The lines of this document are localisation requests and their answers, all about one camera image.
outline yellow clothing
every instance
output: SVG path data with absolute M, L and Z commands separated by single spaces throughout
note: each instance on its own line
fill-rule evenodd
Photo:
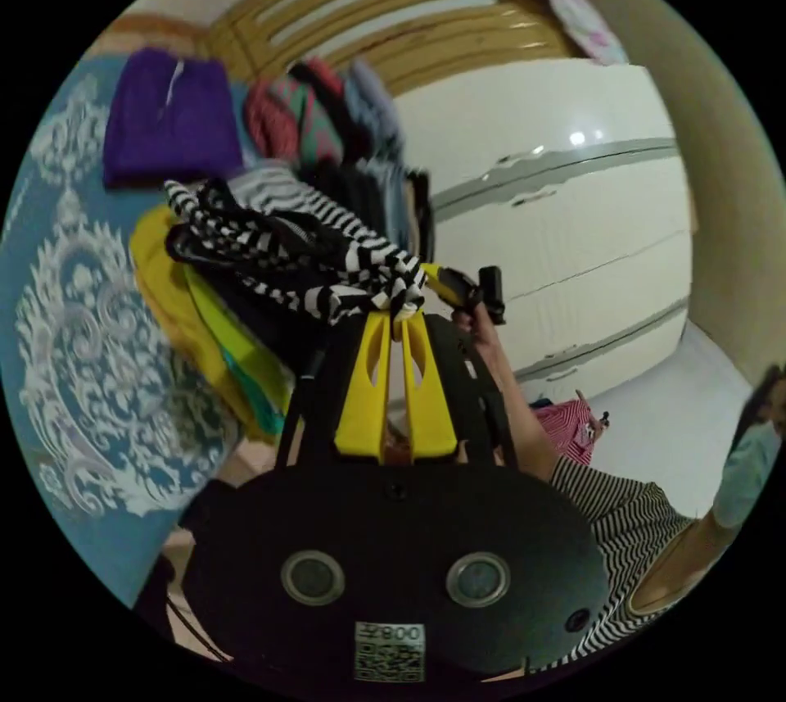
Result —
M 279 413 L 286 414 L 291 377 L 281 362 L 227 314 L 221 299 L 193 268 L 186 266 L 184 270 L 196 309 L 215 340 L 259 386 L 268 402 Z
M 184 268 L 166 252 L 169 229 L 177 223 L 166 205 L 153 208 L 137 222 L 129 249 L 136 264 L 137 285 L 169 341 L 191 361 L 223 397 L 246 427 L 248 439 L 274 443 L 260 429 L 241 386 L 230 373 L 219 344 L 200 317 L 188 289 Z

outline white wardrobe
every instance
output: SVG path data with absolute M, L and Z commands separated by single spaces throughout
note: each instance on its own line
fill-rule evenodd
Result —
M 431 173 L 436 261 L 473 278 L 500 267 L 499 332 L 530 401 L 590 398 L 676 349 L 689 189 L 645 69 L 523 61 L 396 101 L 406 161 Z M 427 311 L 449 314 L 432 295 Z

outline black and white striped clothing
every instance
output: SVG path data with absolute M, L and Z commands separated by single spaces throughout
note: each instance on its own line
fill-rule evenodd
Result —
M 372 310 L 407 319 L 423 304 L 419 259 L 298 181 L 283 162 L 196 191 L 167 181 L 165 191 L 183 222 L 167 237 L 177 261 L 232 272 L 255 294 L 329 324 Z
M 678 514 L 654 483 L 602 473 L 561 457 L 551 479 L 589 520 L 606 565 L 609 599 L 599 618 L 567 656 L 543 669 L 583 658 L 636 633 L 663 614 L 637 615 L 630 598 L 657 557 L 695 519 Z

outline blue patterned blanket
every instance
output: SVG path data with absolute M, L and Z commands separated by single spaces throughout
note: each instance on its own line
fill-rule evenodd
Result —
M 136 288 L 129 235 L 162 196 L 102 184 L 104 130 L 124 63 L 79 63 L 25 154 L 0 239 L 0 370 L 52 517 L 132 606 L 178 516 L 242 435 Z M 253 163 L 240 123 L 245 89 L 233 95 Z

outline white floor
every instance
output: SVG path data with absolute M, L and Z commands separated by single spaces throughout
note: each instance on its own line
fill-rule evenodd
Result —
M 751 386 L 721 349 L 688 324 L 677 352 L 636 380 L 590 400 L 611 427 L 593 467 L 654 481 L 688 516 L 709 509 Z

